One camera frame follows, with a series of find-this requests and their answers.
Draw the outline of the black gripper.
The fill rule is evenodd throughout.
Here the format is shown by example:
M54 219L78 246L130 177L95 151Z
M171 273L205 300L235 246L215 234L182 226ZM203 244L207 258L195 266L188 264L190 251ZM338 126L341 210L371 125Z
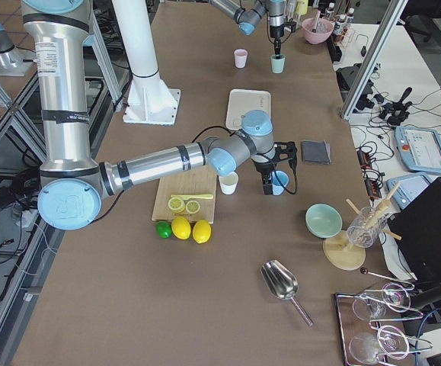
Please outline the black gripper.
M286 21L277 26L269 25L269 37L274 40L274 55L276 58L280 58L281 55L281 42L283 41L285 29L289 32L295 32L296 23L294 21Z
M293 141L275 142L273 148L266 153L258 153L251 157L256 170L261 174L263 191L265 195L273 193L273 184L271 172L276 165L281 162L287 162L296 175L297 168L297 148Z

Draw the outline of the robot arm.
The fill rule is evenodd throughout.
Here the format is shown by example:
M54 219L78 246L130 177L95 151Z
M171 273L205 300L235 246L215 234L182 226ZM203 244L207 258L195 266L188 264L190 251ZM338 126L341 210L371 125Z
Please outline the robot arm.
M246 10L242 5L229 0L212 0L208 3L231 18L245 35L252 34L263 16L267 15L269 38L273 39L275 59L282 58L281 46L285 27L289 26L293 31L296 29L294 23L288 21L285 16L285 1L254 1L254 5L250 10Z
M145 1L112 1L132 74L125 121L172 125L181 91L161 79ZM279 59L286 1L255 1L246 11L234 1L209 1L249 35L267 14L274 56ZM282 161L281 142L263 111L248 111L241 128L225 139L179 145L117 164L91 158L85 97L83 44L90 35L92 1L21 1L24 29L35 43L46 160L40 166L38 211L60 230L98 221L104 197L134 185L209 164L219 176L251 159L264 194L273 194L272 172Z

